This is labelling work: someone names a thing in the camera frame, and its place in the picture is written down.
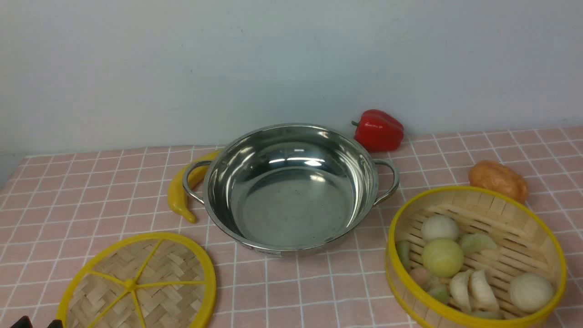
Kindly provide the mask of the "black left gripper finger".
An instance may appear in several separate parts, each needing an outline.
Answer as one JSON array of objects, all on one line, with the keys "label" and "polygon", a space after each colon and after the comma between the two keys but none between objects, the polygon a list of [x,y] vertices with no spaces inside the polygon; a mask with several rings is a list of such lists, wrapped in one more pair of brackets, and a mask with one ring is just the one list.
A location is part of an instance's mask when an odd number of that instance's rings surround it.
[{"label": "black left gripper finger", "polygon": [[22,316],[10,328],[32,328],[29,316]]}]

